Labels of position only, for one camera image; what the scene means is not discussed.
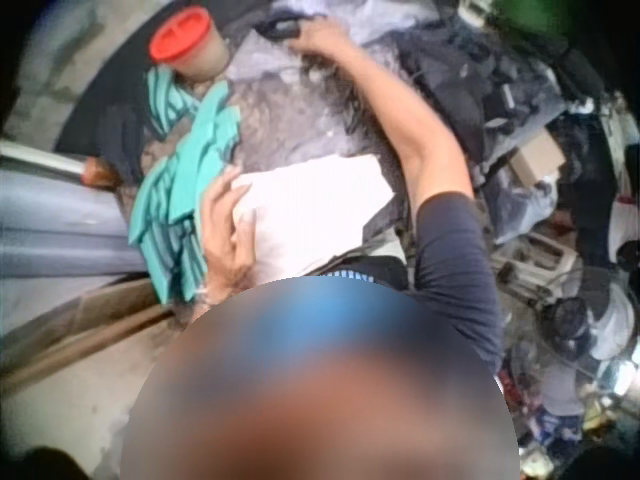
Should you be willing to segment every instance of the cardboard box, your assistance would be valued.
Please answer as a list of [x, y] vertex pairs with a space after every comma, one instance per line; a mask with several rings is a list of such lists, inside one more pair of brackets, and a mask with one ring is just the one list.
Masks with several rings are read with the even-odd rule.
[[518, 149], [511, 167], [526, 188], [558, 171], [565, 162], [564, 154], [547, 129]]

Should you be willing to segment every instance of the wrist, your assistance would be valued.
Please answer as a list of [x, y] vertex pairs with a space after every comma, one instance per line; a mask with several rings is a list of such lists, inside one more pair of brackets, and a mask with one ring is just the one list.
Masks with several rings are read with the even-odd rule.
[[342, 66], [342, 64], [359, 49], [360, 47], [358, 47], [358, 45], [348, 39], [346, 41], [336, 42], [331, 46], [327, 46], [324, 49], [323, 55], [332, 62]]
[[234, 289], [207, 278], [201, 290], [202, 299], [208, 305], [218, 305], [234, 294]]

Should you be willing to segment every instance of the teal cloth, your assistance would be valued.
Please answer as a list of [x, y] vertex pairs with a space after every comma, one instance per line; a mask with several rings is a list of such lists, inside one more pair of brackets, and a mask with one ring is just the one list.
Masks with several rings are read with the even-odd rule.
[[158, 161], [142, 182], [129, 226], [129, 243], [140, 247], [158, 298], [190, 301], [207, 265], [201, 247], [200, 198], [231, 161], [239, 140], [240, 111], [226, 107], [229, 85], [218, 82], [197, 102], [173, 85], [173, 74], [149, 73], [154, 123], [169, 133], [180, 115], [194, 114], [191, 132], [171, 157]]

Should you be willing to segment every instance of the navy blue shirt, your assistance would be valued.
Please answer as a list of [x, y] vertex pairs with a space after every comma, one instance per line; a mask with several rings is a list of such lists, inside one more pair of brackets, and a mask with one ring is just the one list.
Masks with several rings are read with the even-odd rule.
[[431, 321], [449, 322], [497, 373], [502, 359], [503, 319], [475, 206], [460, 193], [424, 202], [416, 216], [416, 269], [409, 290], [407, 270], [394, 257], [351, 258], [334, 272], [353, 271], [420, 302]]

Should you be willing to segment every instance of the short sleeve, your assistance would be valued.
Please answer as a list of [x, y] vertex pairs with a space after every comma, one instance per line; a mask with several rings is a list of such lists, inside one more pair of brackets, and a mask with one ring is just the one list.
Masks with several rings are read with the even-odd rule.
[[416, 241], [414, 297], [469, 340], [495, 374], [503, 320], [473, 203], [460, 193], [427, 200], [418, 210]]

